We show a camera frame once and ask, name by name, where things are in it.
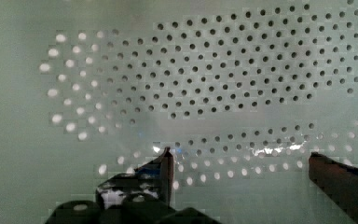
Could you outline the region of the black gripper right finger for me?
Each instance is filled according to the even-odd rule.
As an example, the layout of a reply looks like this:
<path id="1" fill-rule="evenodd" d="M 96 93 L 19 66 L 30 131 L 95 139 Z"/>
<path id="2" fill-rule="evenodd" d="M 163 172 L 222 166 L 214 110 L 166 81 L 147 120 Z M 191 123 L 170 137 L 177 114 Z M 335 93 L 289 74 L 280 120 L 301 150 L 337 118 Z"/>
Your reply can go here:
<path id="1" fill-rule="evenodd" d="M 358 168 L 312 152 L 309 179 L 358 224 Z"/>

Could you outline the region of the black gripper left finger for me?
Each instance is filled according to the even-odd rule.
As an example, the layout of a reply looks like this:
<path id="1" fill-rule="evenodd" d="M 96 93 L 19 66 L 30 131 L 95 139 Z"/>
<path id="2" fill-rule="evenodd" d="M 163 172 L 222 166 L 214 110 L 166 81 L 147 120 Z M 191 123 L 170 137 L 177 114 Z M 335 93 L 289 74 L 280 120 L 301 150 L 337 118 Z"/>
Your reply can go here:
<path id="1" fill-rule="evenodd" d="M 173 182 L 173 155 L 170 147 L 152 161 L 137 167 L 132 174 L 114 175 L 95 190 L 96 203 L 103 209 L 121 205 L 132 194 L 150 195 L 170 204 Z"/>

